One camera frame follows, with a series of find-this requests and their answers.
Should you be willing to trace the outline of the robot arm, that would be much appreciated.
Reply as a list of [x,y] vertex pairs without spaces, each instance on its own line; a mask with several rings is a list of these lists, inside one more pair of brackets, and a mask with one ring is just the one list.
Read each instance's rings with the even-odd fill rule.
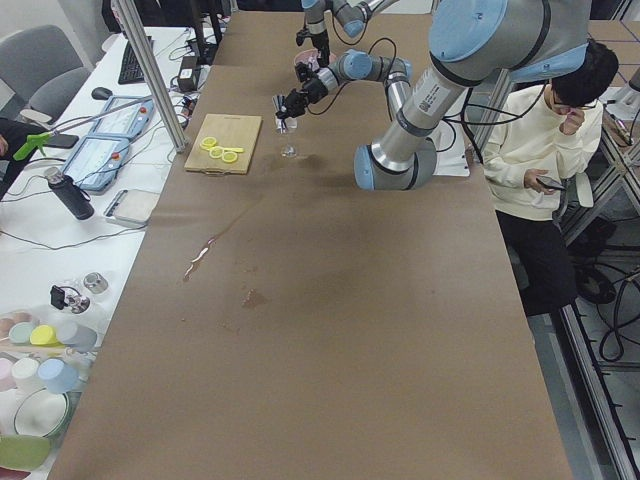
[[364,32],[368,22],[377,14],[395,4],[395,0],[359,1],[355,6],[344,0],[302,1],[304,26],[296,34],[296,44],[301,46],[306,38],[310,38],[318,52],[318,65],[321,68],[330,64],[330,45],[325,13],[330,12],[332,19],[337,20],[344,32],[351,38]]
[[393,113],[389,129],[356,150],[354,174],[365,190],[410,190],[432,175],[437,153],[430,133],[464,93],[493,71],[507,69],[516,82],[546,80],[583,63],[591,4],[588,1],[444,1],[433,16],[428,46],[431,64],[415,84],[407,61],[350,50],[335,61],[325,15],[345,33],[362,33],[386,1],[305,1],[304,27],[296,42],[311,39],[319,68],[299,66],[303,85],[279,107],[280,119],[298,117],[338,86],[356,80],[380,81]]

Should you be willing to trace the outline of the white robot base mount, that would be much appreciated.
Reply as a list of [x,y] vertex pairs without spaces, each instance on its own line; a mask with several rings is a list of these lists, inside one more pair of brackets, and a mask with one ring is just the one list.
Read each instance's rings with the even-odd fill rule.
[[437,150],[436,176],[467,177],[468,161],[465,156],[465,137],[457,124],[441,122],[431,133]]

